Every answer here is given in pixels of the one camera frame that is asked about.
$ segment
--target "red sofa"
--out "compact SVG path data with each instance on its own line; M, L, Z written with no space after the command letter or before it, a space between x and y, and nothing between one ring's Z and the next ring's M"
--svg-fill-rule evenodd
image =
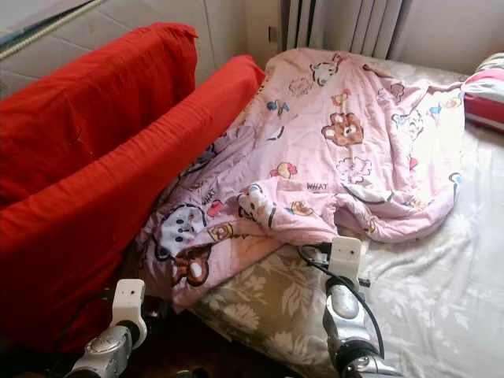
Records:
M250 101L264 73L235 58L195 90L193 28L155 24L0 102L0 336L53 350L113 287L155 198ZM109 322L94 301L62 350Z

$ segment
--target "black cable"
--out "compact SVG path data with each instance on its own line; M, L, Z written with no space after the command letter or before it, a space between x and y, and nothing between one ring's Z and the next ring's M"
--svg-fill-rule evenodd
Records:
M331 272L330 270L328 270L324 266L322 266L322 264L315 262L312 258L307 256L303 252L303 248L305 248L305 247L312 247L315 249L318 249L318 248L316 245L308 245L308 244L303 244L302 246L298 247L298 254L304 261L306 261L306 264L308 264L308 266L313 266L314 268L319 269L320 271L324 272L328 276L334 277L336 280L338 280L338 282L340 282L343 286L345 286L348 290L350 290L350 292L355 296L355 298L359 301L359 303L361 303L362 307L364 307L365 312L371 318L372 325L375 328L376 338L378 339L378 347L380 349L380 356L382 358L385 358L384 340L381 336L380 326L378 325L378 322L376 321L376 318L375 318L374 314L372 313L371 309L369 308L369 306L367 305L367 303L364 301L364 299L362 299L362 297L359 295L359 293L357 293L347 283L347 280L344 277L341 277L341 276L334 274L333 272Z

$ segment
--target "pink blanket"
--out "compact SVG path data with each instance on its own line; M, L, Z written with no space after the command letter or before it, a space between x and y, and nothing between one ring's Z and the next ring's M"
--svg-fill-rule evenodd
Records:
M138 237L148 293L176 308L283 243L343 225L383 242L425 236L460 183L460 87L406 85L353 54L290 50L258 94L167 188Z

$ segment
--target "pillow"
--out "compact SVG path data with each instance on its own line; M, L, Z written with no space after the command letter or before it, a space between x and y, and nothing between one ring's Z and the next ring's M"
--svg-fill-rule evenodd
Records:
M504 132L504 53L487 58L463 86L465 118Z

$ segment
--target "floor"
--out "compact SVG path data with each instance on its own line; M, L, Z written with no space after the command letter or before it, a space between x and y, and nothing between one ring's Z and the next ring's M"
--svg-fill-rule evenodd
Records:
M0 356L0 377L45 377L54 358L15 350ZM63 377L72 363L63 362L51 376ZM24 369L41 375L17 376ZM121 378L178 378L181 370L197 369L197 378L300 378L287 367L241 344L230 343L191 313L170 315L130 357Z

